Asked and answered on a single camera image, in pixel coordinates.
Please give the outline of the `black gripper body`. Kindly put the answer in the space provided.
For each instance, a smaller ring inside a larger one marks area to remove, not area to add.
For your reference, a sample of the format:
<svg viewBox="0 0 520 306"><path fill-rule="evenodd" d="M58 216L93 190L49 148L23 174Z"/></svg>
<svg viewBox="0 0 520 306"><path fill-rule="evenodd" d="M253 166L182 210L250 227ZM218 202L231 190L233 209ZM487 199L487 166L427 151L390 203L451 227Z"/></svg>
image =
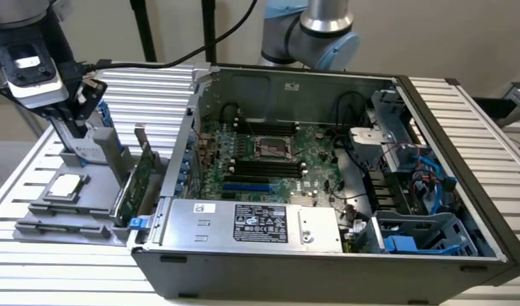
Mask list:
<svg viewBox="0 0 520 306"><path fill-rule="evenodd" d="M73 48L63 32L54 9L34 24L35 50L41 51L33 84L35 106L43 113L66 122L66 112L79 112L79 91L86 76L86 64L75 60Z"/></svg>

